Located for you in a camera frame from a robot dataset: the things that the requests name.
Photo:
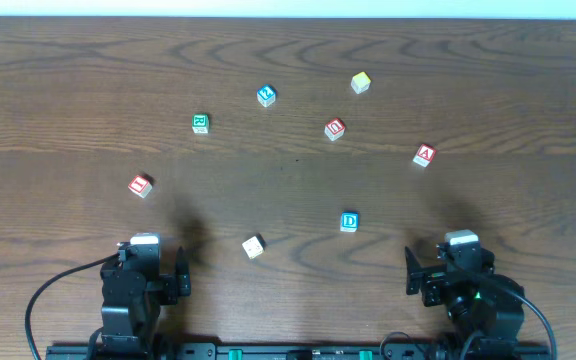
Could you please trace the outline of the red I letter block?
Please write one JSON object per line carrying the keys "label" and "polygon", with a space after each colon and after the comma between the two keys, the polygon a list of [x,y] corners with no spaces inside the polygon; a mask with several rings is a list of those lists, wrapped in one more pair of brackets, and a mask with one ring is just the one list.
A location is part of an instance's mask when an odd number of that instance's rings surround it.
{"label": "red I letter block", "polygon": [[153,185],[146,177],[137,175],[129,183],[128,189],[140,198],[146,198],[153,189]]}

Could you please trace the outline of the red A letter block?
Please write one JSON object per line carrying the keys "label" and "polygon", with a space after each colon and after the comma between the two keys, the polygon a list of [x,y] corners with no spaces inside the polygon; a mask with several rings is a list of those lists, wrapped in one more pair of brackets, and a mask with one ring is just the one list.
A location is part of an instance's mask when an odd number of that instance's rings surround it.
{"label": "red A letter block", "polygon": [[434,147],[421,144],[413,158],[413,162],[419,166],[427,167],[433,161],[436,153],[437,150]]}

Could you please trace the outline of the blue 2 number block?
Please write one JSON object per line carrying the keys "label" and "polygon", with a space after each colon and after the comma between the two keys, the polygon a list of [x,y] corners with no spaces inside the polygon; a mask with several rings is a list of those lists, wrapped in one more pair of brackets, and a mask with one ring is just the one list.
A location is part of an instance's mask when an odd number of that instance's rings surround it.
{"label": "blue 2 number block", "polygon": [[265,108],[272,105],[276,99],[277,93],[269,84],[265,84],[257,90],[257,100]]}

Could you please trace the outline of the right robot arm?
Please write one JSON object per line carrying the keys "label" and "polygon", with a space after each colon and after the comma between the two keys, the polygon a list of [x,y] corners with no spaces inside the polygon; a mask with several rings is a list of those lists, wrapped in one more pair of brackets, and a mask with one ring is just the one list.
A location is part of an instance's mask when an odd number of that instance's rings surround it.
{"label": "right robot arm", "polygon": [[495,273],[494,254],[470,230],[449,232],[437,245],[441,265],[423,267],[405,249],[406,293],[426,307],[443,306],[454,332],[424,351],[427,359],[516,359],[524,321],[523,288]]}

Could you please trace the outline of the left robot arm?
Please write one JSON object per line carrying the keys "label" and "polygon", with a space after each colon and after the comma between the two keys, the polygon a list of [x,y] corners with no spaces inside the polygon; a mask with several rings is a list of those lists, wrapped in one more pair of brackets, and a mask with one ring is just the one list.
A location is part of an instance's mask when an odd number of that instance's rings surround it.
{"label": "left robot arm", "polygon": [[138,233],[104,262],[102,346],[98,359],[173,359],[175,346],[156,332],[161,308],[191,294],[189,264],[178,247],[174,272],[160,272],[160,235]]}

